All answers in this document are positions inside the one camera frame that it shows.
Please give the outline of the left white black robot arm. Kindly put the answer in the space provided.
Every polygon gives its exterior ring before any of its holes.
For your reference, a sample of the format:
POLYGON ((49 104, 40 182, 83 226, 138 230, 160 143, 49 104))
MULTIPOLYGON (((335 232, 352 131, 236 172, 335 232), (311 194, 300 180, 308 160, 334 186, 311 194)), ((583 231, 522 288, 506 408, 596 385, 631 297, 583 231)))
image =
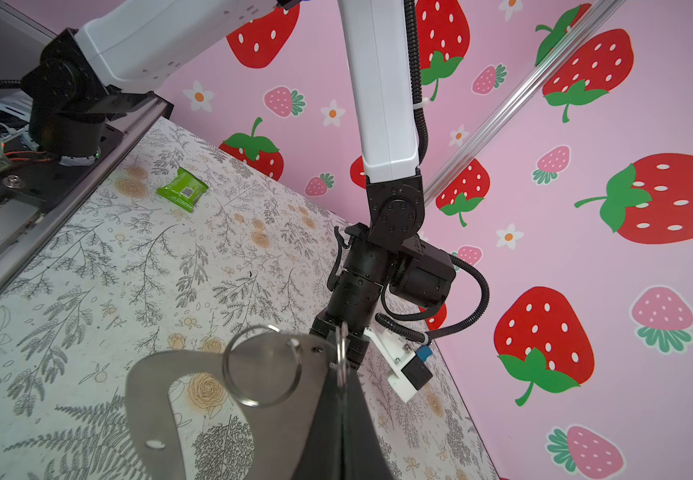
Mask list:
MULTIPOLYGON (((290 1, 127 1, 80 29, 58 34, 38 66, 0 90, 32 98, 30 150, 50 162, 90 166, 100 160, 106 124, 141 108, 180 66, 244 27, 292 9, 290 1)), ((369 224, 338 234, 348 256, 328 280, 332 297, 312 333, 349 330, 346 357, 363 362, 368 328, 378 321, 420 344, 461 332, 484 314, 439 330, 409 328, 406 315, 378 313, 387 293, 421 308, 443 305, 461 260, 422 242, 421 163, 429 134, 416 6, 410 1, 343 1, 340 19, 368 177, 369 224)))

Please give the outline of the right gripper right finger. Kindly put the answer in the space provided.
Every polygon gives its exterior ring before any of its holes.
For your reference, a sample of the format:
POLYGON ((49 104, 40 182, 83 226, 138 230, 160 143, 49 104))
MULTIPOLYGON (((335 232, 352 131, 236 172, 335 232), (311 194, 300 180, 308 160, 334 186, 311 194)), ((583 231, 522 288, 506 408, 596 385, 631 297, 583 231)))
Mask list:
POLYGON ((349 370, 344 392, 344 479, 393 480, 360 379, 349 370))

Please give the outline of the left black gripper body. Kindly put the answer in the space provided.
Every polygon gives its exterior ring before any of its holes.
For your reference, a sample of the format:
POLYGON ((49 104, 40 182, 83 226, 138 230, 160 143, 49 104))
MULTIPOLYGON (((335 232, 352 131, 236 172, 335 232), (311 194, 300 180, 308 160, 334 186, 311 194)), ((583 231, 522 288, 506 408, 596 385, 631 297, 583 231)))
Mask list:
POLYGON ((351 272, 336 278, 330 301, 316 314, 310 334, 334 340, 336 328, 346 324, 346 360, 350 366, 361 366, 369 350, 370 340, 364 334, 374 317, 382 286, 351 272))

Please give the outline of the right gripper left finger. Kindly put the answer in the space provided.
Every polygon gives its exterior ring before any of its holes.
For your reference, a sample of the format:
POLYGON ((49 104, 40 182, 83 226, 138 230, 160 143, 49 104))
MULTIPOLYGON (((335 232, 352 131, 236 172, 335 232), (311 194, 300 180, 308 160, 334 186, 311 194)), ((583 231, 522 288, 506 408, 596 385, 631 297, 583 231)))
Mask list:
POLYGON ((308 438, 312 479, 344 479, 344 394, 336 369, 328 370, 308 438))

